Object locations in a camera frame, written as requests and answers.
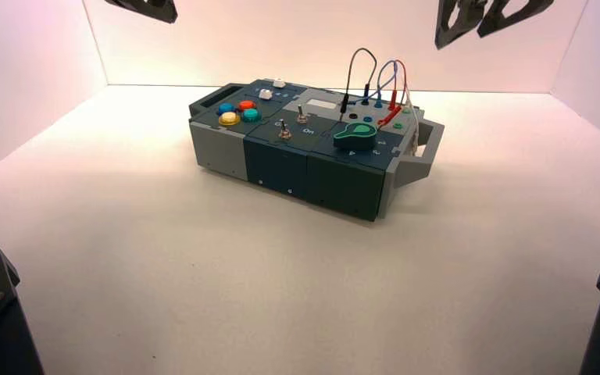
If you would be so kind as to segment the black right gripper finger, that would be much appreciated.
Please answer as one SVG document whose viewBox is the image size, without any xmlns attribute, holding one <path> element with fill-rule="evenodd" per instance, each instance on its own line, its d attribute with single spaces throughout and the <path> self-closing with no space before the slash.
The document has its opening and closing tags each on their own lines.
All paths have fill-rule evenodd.
<svg viewBox="0 0 600 375">
<path fill-rule="evenodd" d="M 478 26 L 484 17 L 486 0 L 440 0 L 434 43 L 438 50 Z"/>
<path fill-rule="evenodd" d="M 528 0 L 519 10 L 506 16 L 503 10 L 509 4 L 509 0 L 494 0 L 480 22 L 477 33 L 484 38 L 489 34 L 511 27 L 544 12 L 553 2 L 553 0 Z"/>
</svg>

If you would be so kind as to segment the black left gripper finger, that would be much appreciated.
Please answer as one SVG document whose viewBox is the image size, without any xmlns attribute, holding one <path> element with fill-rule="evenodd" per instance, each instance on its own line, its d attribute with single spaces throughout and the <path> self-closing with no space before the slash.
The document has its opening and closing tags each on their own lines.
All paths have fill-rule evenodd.
<svg viewBox="0 0 600 375">
<path fill-rule="evenodd" d="M 172 0 L 106 0 L 107 3 L 165 23 L 175 23 L 177 9 Z"/>
</svg>

